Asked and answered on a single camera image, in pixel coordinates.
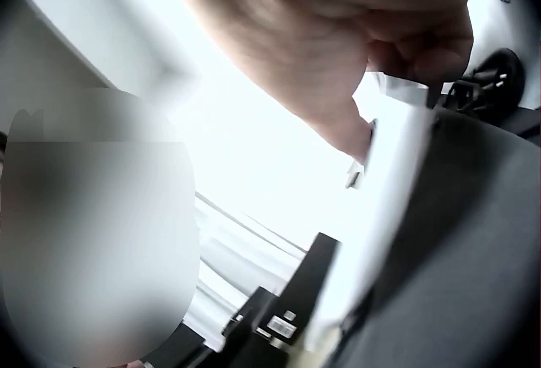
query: white paper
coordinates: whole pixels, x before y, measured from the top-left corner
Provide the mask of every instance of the white paper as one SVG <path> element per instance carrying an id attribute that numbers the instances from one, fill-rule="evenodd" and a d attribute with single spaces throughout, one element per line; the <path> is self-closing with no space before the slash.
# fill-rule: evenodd
<path id="1" fill-rule="evenodd" d="M 425 157 L 434 112 L 425 106 L 427 87 L 377 74 L 381 105 L 359 189 L 350 234 L 336 250 L 306 330 L 305 348 L 315 351 L 362 299 L 385 262 Z"/>

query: label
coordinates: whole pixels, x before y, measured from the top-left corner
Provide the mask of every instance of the label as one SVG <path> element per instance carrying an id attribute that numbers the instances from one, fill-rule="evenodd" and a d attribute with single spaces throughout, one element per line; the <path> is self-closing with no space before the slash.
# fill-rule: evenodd
<path id="1" fill-rule="evenodd" d="M 286 320 L 283 320 L 278 316 L 273 316 L 269 321 L 269 324 L 267 324 L 267 327 L 285 338 L 291 338 L 293 333 L 295 333 L 295 330 L 297 330 L 296 326 L 286 322 Z"/>

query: hand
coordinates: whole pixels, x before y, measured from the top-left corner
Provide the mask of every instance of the hand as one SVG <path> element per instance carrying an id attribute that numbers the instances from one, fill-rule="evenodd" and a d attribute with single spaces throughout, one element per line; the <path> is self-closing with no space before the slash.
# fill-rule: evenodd
<path id="1" fill-rule="evenodd" d="M 185 1 L 253 82 L 360 162 L 369 125 L 352 95 L 365 71 L 441 89 L 473 43 L 467 0 Z"/>

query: black object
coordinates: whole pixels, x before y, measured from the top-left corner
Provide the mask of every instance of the black object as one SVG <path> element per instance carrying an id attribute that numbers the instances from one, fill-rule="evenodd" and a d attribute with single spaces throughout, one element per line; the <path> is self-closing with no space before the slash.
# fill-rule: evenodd
<path id="1" fill-rule="evenodd" d="M 222 335 L 226 338 L 222 351 L 217 353 L 203 346 L 189 360 L 178 364 L 178 367 L 228 367 L 246 344 L 251 341 L 251 334 L 259 324 L 265 310 L 272 304 L 274 299 L 276 299 L 276 295 L 259 287 L 246 301 L 244 306 L 231 317 L 230 322 L 222 331 Z"/>
<path id="2" fill-rule="evenodd" d="M 259 333 L 268 339 L 295 344 L 309 323 L 311 314 L 338 241 L 319 233 L 288 285 L 261 319 Z"/>
<path id="3" fill-rule="evenodd" d="M 539 146 L 541 111 L 539 109 L 530 110 L 519 107 L 512 116 L 506 118 L 500 124 L 500 128 Z"/>
<path id="4" fill-rule="evenodd" d="M 205 339 L 181 323 L 155 351 L 141 360 L 155 368 L 176 368 L 200 352 Z"/>
<path id="5" fill-rule="evenodd" d="M 224 329 L 224 349 L 203 350 L 185 367 L 284 367 L 309 322 L 337 243 L 319 233 L 282 294 L 259 288 Z"/>
<path id="6" fill-rule="evenodd" d="M 0 151 L 5 153 L 5 146 L 8 144 L 8 136 L 0 132 Z"/>
<path id="7" fill-rule="evenodd" d="M 519 58 L 510 49 L 499 49 L 456 81 L 442 106 L 498 126 L 518 107 L 524 84 Z"/>

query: white wall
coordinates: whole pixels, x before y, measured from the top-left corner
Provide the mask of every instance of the white wall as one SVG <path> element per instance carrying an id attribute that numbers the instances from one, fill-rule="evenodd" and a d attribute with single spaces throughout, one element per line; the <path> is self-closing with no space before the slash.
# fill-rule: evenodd
<path id="1" fill-rule="evenodd" d="M 118 0 L 32 0 L 62 37 L 112 85 L 149 94 L 164 72 L 156 50 Z"/>
<path id="2" fill-rule="evenodd" d="M 13 0 L 0 27 L 0 131 L 20 109 L 56 104 L 73 90 L 106 84 L 64 45 L 23 0 Z"/>

